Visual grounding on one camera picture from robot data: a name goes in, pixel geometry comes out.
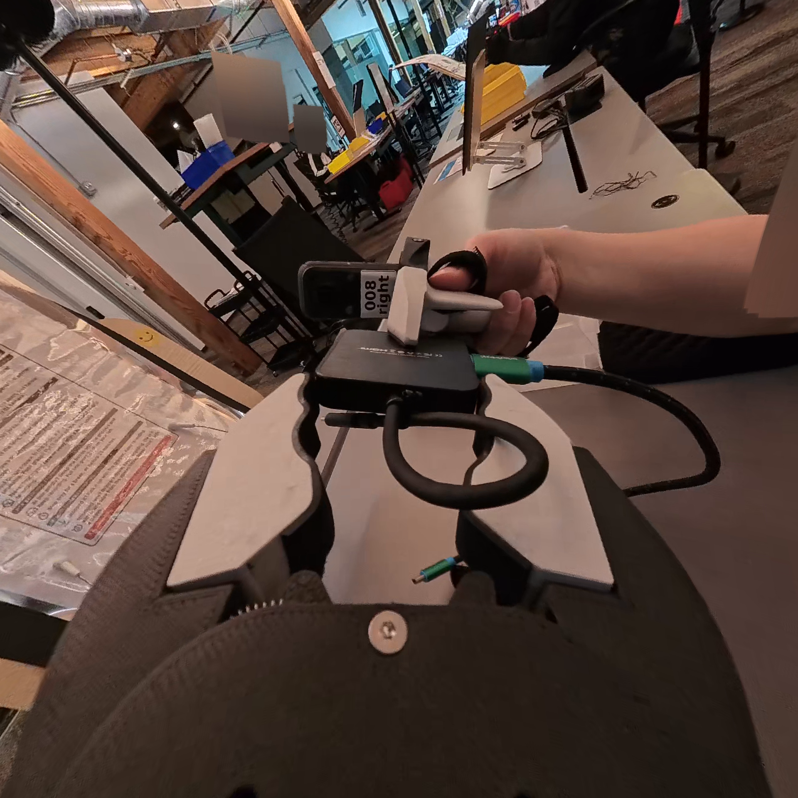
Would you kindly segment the tilted board on white stand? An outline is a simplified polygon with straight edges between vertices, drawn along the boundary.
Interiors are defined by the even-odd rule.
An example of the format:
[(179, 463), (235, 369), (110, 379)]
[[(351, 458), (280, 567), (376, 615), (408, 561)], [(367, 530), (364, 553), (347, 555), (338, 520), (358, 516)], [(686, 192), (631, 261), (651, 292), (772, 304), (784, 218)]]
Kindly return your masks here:
[(488, 179), (488, 187), (492, 189), (537, 168), (543, 156), (540, 143), (505, 140), (504, 134), (498, 140), (495, 134), (489, 134), (486, 141), (482, 141), (481, 109), (484, 70), (488, 66), (486, 43), (490, 16), (485, 12), (468, 29), (461, 156), (463, 175), (471, 172), (475, 165), (492, 168)]

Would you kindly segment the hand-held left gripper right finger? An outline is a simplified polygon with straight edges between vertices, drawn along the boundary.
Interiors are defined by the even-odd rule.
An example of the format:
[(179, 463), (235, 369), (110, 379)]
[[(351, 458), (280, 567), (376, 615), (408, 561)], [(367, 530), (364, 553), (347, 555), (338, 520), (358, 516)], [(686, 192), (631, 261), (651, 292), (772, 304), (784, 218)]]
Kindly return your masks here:
[(486, 379), (480, 413), (530, 433), (548, 472), (513, 504), (460, 512), (456, 552), (488, 574), (500, 604), (534, 604), (549, 585), (608, 593), (614, 578), (570, 437), (548, 414), (500, 379)]

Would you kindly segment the black box on table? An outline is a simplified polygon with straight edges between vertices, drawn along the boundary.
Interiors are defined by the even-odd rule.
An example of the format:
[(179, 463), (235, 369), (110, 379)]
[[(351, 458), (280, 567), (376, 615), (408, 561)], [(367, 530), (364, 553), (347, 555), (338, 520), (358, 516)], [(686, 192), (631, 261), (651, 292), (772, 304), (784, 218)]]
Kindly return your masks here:
[(575, 123), (599, 110), (604, 95), (604, 75), (600, 72), (585, 75), (575, 82), (563, 95), (570, 122)]

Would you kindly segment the person's right hand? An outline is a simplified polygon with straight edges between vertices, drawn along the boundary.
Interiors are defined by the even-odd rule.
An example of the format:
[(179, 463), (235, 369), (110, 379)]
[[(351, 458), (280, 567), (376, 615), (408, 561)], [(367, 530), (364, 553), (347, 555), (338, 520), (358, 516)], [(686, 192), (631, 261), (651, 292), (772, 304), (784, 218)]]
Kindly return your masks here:
[(504, 229), (473, 236), (436, 263), (429, 284), (439, 291), (482, 294), (501, 302), (475, 340), (479, 354), (531, 354), (559, 321), (552, 256), (538, 232)]

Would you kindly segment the yellow plastic bin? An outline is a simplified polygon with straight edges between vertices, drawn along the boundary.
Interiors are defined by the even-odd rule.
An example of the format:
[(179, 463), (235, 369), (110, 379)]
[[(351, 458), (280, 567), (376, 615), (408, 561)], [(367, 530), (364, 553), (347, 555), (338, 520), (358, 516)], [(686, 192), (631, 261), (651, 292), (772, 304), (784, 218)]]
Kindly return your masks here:
[(519, 65), (488, 65), (484, 70), (481, 125), (524, 99), (527, 81)]

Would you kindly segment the red plastic bin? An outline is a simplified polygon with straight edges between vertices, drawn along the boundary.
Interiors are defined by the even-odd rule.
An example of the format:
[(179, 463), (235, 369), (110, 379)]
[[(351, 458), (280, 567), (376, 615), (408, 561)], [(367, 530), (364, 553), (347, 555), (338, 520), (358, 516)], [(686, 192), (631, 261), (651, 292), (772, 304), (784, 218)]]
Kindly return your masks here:
[(380, 172), (378, 195), (387, 212), (393, 212), (407, 201), (414, 190), (414, 175), (408, 161), (400, 156)]

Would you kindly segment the silver ventilation duct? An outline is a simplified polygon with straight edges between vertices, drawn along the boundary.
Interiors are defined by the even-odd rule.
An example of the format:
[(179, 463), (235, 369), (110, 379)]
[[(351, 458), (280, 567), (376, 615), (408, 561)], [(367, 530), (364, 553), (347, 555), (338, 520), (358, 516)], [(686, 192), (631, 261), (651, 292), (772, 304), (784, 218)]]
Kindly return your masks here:
[(242, 14), (256, 1), (55, 1), (52, 38), (125, 28), (134, 34), (190, 30)]

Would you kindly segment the wooden work table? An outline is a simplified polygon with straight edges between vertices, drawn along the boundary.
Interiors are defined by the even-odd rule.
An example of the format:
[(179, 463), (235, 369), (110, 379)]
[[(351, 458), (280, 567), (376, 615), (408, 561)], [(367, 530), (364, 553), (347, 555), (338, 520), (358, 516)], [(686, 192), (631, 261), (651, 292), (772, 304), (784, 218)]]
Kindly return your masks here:
[(234, 244), (240, 245), (270, 214), (250, 185), (296, 151), (294, 143), (254, 145), (220, 167), (182, 204), (189, 217), (206, 215)]

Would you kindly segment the black office chair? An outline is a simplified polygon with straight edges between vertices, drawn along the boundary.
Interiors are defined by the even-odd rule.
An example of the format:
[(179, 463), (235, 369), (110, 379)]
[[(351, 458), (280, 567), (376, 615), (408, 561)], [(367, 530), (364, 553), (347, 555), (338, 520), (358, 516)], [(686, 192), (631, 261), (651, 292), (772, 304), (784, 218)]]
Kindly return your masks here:
[(322, 221), (285, 198), (279, 210), (234, 254), (256, 272), (306, 329), (314, 334), (330, 327), (308, 318), (298, 294), (298, 272), (310, 261), (365, 263)]
[(697, 166), (705, 170), (709, 156), (724, 159), (733, 154), (736, 142), (712, 134), (710, 126), (710, 82), (716, 16), (713, 2), (643, 2), (645, 28), (633, 37), (635, 52), (623, 79), (625, 91), (646, 110), (650, 96), (687, 78), (696, 80), (695, 111), (672, 118), (658, 127), (674, 145), (694, 145)]

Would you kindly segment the person's right forearm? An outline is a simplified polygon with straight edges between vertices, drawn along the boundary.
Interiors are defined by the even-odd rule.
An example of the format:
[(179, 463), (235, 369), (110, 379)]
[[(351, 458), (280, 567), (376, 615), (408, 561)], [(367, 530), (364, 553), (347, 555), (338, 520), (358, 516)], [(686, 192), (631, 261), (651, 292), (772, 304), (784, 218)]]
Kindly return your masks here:
[(707, 337), (776, 332), (744, 308), (767, 218), (740, 215), (635, 234), (555, 230), (546, 245), (564, 312)]

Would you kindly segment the blue plastic bin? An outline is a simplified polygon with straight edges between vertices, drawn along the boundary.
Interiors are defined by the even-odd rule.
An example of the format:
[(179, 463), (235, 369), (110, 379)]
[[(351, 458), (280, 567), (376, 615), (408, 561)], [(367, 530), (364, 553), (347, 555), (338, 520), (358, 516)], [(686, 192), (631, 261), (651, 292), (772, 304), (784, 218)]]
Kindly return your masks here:
[(185, 185), (195, 191), (233, 160), (233, 151), (225, 140), (222, 140), (197, 155), (189, 165), (182, 169), (180, 175)]

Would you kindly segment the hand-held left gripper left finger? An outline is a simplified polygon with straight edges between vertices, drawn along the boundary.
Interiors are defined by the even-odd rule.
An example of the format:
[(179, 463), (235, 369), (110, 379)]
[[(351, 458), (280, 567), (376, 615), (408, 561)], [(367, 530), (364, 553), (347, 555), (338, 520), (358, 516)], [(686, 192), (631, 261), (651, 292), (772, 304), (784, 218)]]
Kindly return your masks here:
[(219, 443), (169, 591), (231, 585), (245, 598), (278, 598), (293, 574), (324, 576), (326, 491), (310, 384), (309, 374), (289, 378)]

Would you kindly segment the black stand pole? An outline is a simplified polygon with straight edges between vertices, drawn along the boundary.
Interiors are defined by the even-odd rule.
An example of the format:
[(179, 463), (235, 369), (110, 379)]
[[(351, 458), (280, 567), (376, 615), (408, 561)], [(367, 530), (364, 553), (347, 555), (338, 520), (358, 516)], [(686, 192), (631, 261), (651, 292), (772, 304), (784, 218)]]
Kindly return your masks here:
[(219, 264), (242, 286), (250, 287), (246, 275), (226, 253), (174, 202), (171, 195), (163, 189), (144, 166), (35, 54), (32, 45), (42, 43), (54, 31), (54, 28), (55, 11), (51, 2), (2, 2), (2, 69), (14, 65), (19, 58), (23, 59)]

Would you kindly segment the black flat bar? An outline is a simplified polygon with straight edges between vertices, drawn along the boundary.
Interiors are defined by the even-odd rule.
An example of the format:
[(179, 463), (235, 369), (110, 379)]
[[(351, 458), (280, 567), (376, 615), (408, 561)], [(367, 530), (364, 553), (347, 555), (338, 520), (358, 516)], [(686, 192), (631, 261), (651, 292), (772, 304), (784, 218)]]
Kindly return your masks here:
[(571, 125), (567, 115), (564, 116), (564, 119), (562, 121), (562, 133), (564, 138), (564, 144), (566, 147), (566, 154), (568, 157), (569, 164), (571, 166), (571, 172), (573, 174), (574, 183), (577, 192), (579, 194), (585, 194), (588, 191), (588, 185), (586, 182), (584, 167), (582, 165), (578, 150), (576, 148), (573, 133), (571, 130)]

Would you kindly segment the black HDMI cable green plug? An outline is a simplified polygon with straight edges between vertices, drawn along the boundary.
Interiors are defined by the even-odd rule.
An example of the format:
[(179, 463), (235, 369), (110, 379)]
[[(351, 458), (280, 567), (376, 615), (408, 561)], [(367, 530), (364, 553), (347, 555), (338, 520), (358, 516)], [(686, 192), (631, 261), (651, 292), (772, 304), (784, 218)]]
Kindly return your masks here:
[(612, 389), (654, 404), (680, 421), (702, 450), (704, 455), (703, 470), (698, 474), (676, 480), (662, 480), (626, 488), (624, 494), (629, 498), (700, 487), (714, 481), (721, 471), (722, 458), (720, 451), (704, 423), (691, 409), (660, 389), (629, 377), (609, 374), (601, 370), (575, 366), (545, 365), (542, 362), (523, 357), (473, 354), (472, 360), (478, 377), (484, 378), (494, 375), (509, 384), (515, 385), (537, 384), (549, 381), (587, 384)]

